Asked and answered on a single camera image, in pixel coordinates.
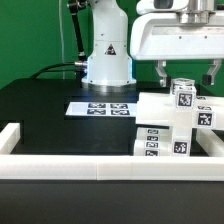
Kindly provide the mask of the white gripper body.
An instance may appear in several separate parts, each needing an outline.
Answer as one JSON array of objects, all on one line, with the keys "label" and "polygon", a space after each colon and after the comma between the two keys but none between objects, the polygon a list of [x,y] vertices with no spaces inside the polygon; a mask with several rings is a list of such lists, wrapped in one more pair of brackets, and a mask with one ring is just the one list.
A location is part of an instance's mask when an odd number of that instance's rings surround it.
[{"label": "white gripper body", "polygon": [[130,53],[135,60],[224,58],[224,10],[215,0],[140,0]]}]

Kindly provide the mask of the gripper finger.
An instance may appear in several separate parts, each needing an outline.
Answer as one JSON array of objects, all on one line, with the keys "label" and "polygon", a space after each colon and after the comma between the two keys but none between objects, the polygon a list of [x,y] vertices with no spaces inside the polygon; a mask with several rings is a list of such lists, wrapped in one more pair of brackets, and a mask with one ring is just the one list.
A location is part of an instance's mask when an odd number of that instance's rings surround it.
[{"label": "gripper finger", "polygon": [[165,71],[165,67],[166,67],[166,62],[164,60],[158,60],[156,62],[155,69],[156,69],[157,74],[160,77],[160,86],[161,87],[166,87],[167,86],[168,75]]},{"label": "gripper finger", "polygon": [[222,65],[221,59],[213,59],[211,66],[206,74],[202,76],[202,84],[204,86],[211,86],[215,83],[215,76]]}]

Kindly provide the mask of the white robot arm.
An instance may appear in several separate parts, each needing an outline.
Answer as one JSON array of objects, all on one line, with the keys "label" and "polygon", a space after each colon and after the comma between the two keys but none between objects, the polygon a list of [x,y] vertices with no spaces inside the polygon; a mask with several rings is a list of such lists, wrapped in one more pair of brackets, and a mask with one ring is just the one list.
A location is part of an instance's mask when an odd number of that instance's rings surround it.
[{"label": "white robot arm", "polygon": [[212,85],[224,60],[224,9],[216,0],[140,0],[139,17],[127,30],[127,15],[116,0],[89,0],[93,13],[93,52],[85,85],[121,87],[135,82],[134,60],[155,61],[161,85],[169,84],[169,60],[206,60],[203,83]]}]

